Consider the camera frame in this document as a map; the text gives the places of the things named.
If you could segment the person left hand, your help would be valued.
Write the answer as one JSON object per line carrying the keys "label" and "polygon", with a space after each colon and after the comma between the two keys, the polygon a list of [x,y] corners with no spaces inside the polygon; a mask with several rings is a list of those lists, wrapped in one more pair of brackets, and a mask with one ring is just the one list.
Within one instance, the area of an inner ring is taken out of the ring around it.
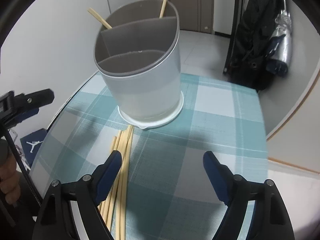
{"label": "person left hand", "polygon": [[6,162],[1,166],[1,192],[5,195],[5,200],[8,204],[17,202],[21,195],[19,185],[20,174],[16,170],[17,163],[11,153]]}

